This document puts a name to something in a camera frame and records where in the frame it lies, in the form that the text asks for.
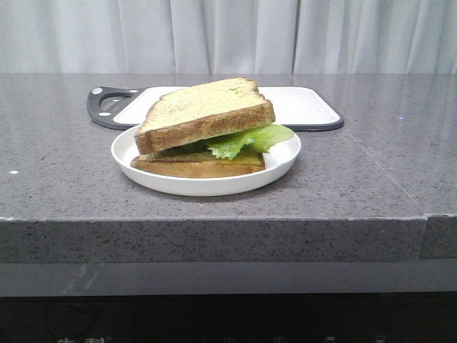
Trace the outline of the white round plate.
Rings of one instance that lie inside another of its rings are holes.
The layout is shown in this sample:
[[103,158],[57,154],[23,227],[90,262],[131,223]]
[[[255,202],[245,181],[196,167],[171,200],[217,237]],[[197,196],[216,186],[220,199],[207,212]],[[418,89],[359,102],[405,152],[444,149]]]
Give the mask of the white round plate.
[[137,126],[118,135],[111,144],[111,155],[122,172],[132,181],[149,189],[167,194],[191,197],[212,197],[240,194],[266,186],[289,171],[301,150],[297,135],[272,146],[264,154],[266,169],[253,174],[234,177],[190,179],[168,177],[141,171],[130,166],[131,160],[139,155],[134,141]]

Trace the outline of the bread slice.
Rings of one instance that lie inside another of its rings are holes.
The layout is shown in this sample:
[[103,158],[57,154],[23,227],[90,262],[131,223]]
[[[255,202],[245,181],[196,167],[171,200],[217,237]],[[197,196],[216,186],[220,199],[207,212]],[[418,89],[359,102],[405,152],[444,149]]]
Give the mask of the bread slice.
[[241,176],[266,169],[263,154],[248,147],[233,159],[218,158],[209,150],[189,152],[179,147],[139,155],[130,165],[152,174],[197,179]]
[[149,109],[134,134],[140,154],[274,123],[273,104],[254,80],[223,79],[173,91]]

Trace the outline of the black appliance front panel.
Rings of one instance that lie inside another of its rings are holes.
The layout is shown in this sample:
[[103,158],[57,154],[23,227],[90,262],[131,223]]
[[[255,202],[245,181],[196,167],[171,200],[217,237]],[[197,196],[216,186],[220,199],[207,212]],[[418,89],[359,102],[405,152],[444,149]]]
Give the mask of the black appliance front panel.
[[1,300],[3,342],[454,342],[456,294]]

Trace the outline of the white cutting board grey rim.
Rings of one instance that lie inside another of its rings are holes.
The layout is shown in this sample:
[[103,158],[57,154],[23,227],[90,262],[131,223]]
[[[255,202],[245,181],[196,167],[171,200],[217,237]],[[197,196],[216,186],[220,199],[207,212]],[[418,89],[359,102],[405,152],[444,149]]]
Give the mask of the white cutting board grey rim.
[[[118,130],[141,124],[150,107],[178,86],[117,89],[99,86],[89,92],[86,108],[92,121]],[[312,89],[298,86],[260,86],[271,100],[276,122],[294,131],[330,131],[344,125],[344,119]]]

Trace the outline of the green lettuce leaf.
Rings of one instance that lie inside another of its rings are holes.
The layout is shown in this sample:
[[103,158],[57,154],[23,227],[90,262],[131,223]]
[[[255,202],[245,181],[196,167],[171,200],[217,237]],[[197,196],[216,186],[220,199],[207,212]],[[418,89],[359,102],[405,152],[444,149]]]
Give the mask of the green lettuce leaf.
[[275,144],[291,139],[294,132],[279,124],[248,129],[245,131],[202,139],[181,146],[187,152],[209,150],[218,159],[234,159],[240,151],[248,146],[258,153],[266,153]]

